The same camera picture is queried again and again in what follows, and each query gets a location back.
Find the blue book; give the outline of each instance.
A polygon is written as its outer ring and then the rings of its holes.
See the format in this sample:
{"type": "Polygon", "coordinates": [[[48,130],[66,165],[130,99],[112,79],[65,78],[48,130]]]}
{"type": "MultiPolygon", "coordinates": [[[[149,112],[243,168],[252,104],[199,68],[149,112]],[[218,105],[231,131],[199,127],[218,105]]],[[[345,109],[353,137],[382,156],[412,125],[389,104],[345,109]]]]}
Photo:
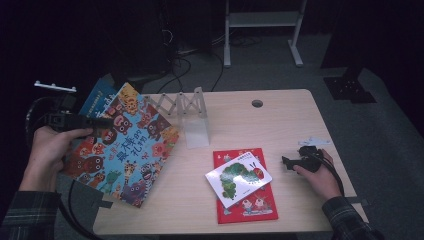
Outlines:
{"type": "Polygon", "coordinates": [[[100,117],[113,119],[113,127],[77,145],[63,173],[140,207],[178,140],[178,130],[128,83],[100,117]]]}
{"type": "Polygon", "coordinates": [[[100,78],[87,100],[81,107],[79,115],[84,115],[89,118],[97,118],[105,111],[106,107],[115,98],[118,91],[113,88],[113,80],[108,75],[100,78]]]}

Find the white metal shelf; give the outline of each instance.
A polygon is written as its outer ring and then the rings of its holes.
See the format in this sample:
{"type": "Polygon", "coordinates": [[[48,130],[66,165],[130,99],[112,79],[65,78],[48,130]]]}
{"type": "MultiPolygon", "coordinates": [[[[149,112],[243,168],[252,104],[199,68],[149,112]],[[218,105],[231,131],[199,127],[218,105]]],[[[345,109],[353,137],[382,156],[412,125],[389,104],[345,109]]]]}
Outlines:
{"type": "Polygon", "coordinates": [[[224,66],[231,66],[230,28],[233,27],[295,27],[293,38],[288,40],[289,48],[297,67],[303,66],[303,61],[296,44],[305,13],[307,0],[301,0],[299,11],[287,12],[238,12],[230,13],[229,0],[226,3],[224,66]]]}

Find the black stand base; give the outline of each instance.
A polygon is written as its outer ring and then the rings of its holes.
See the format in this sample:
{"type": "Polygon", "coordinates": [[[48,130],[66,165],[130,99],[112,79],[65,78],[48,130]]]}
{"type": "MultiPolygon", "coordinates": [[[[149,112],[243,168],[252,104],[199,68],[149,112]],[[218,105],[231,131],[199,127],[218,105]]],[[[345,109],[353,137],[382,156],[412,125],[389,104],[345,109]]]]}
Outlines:
{"type": "Polygon", "coordinates": [[[375,103],[371,93],[366,92],[356,78],[326,77],[325,84],[334,100],[350,100],[352,103],[375,103]]]}

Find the colorful picture book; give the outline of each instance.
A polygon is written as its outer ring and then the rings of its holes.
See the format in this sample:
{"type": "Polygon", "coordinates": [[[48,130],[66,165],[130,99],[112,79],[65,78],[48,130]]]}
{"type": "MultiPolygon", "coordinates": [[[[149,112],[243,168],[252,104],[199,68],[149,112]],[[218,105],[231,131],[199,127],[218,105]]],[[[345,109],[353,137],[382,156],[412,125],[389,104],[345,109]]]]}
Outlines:
{"type": "Polygon", "coordinates": [[[178,130],[128,83],[100,117],[113,119],[113,127],[100,137],[81,141],[63,173],[140,207],[179,137],[178,130]]]}
{"type": "MultiPolygon", "coordinates": [[[[217,168],[246,152],[252,153],[266,169],[261,148],[214,151],[214,167],[217,168]]],[[[278,219],[278,212],[271,184],[266,184],[230,208],[226,208],[220,199],[216,200],[218,223],[236,223],[278,219]]]]}

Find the table hole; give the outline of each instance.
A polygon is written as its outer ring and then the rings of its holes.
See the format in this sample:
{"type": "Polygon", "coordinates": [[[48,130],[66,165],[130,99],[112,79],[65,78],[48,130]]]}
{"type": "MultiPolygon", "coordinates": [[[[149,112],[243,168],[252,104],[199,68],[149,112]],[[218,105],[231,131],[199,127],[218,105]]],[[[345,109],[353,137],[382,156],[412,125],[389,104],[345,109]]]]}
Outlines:
{"type": "Polygon", "coordinates": [[[264,103],[261,100],[253,100],[252,101],[252,106],[254,106],[255,108],[260,108],[264,105],[264,103]]]}

